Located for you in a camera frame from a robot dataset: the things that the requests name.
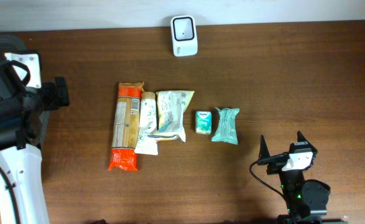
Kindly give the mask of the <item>white refill pouch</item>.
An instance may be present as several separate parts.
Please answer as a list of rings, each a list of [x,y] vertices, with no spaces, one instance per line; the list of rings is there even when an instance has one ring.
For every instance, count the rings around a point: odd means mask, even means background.
[[[154,92],[143,92],[139,121],[139,133],[134,152],[157,156],[157,141],[150,137],[157,131],[157,108]]]

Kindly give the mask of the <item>yellow white snack bag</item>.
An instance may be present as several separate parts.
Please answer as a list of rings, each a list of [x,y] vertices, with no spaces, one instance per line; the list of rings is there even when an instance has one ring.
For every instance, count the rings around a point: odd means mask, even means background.
[[[158,130],[149,137],[156,141],[181,139],[182,142],[186,142],[183,114],[194,93],[190,90],[157,91]]]

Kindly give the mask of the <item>mint green wipes pack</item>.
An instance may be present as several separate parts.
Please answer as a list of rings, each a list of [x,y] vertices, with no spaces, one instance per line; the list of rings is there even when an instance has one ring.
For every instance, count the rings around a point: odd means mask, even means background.
[[[238,145],[236,131],[236,116],[240,112],[239,108],[216,108],[219,114],[218,127],[215,135],[211,138],[212,142],[226,142]]]

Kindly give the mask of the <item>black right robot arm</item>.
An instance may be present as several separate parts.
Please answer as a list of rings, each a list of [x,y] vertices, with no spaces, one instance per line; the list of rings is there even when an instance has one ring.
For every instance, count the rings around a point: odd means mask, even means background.
[[[287,152],[270,155],[264,136],[260,138],[258,166],[267,167],[267,175],[278,175],[281,191],[261,179],[260,183],[279,194],[286,206],[287,214],[279,215],[277,223],[321,223],[327,214],[327,203],[331,193],[329,185],[315,179],[304,178],[303,172],[313,166],[318,150],[299,131],[297,142]]]

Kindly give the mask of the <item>green Kleenex tissue pack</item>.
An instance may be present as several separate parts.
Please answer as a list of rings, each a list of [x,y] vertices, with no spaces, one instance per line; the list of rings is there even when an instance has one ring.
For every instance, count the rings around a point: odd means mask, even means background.
[[[197,111],[195,114],[195,132],[197,134],[211,134],[212,115],[210,111]]]

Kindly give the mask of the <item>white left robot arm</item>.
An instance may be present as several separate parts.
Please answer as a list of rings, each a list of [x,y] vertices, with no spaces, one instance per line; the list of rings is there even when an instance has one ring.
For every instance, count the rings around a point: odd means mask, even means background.
[[[27,65],[0,61],[0,214],[2,223],[48,223],[42,187],[41,116],[69,106],[66,80],[29,86]]]

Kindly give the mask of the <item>orange spaghetti pack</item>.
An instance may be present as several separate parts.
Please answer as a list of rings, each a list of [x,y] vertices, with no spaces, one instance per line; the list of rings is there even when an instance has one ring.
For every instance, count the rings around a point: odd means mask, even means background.
[[[139,134],[140,106],[144,83],[119,83],[108,170],[137,171],[135,148]]]

